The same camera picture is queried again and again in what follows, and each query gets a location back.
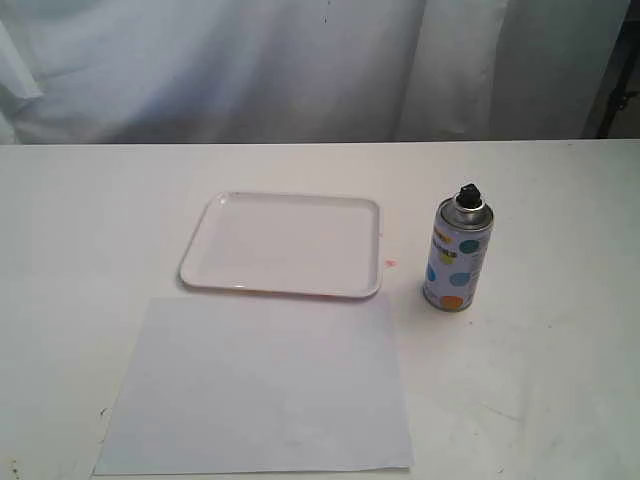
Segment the spray can with coloured dots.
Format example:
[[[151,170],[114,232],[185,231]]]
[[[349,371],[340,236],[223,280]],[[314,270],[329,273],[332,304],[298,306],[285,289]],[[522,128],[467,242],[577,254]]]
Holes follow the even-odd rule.
[[[493,210],[473,183],[440,203],[422,286],[432,306],[459,312],[472,304],[493,225]]]

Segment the white rectangular plastic tray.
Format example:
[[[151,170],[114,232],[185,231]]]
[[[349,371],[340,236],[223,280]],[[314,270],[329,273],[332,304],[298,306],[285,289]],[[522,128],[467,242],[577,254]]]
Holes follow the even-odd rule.
[[[204,209],[179,278],[193,289],[364,299],[382,283],[381,233],[373,200],[222,192]]]

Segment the white paper sheet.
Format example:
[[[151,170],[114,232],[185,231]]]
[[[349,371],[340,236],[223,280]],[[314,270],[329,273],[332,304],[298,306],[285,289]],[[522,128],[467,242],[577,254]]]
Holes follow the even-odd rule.
[[[389,301],[249,296],[148,306],[99,475],[405,469]]]

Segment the white cloth backdrop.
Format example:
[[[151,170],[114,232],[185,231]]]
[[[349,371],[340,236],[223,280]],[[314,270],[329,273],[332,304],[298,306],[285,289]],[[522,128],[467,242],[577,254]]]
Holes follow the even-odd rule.
[[[578,137],[625,1],[5,1],[5,144]]]

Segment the black tripod stand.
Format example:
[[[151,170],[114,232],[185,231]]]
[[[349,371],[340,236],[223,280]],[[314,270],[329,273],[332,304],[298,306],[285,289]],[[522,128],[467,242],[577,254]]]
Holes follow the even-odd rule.
[[[631,1],[602,86],[606,103],[596,137],[639,138],[639,2]]]

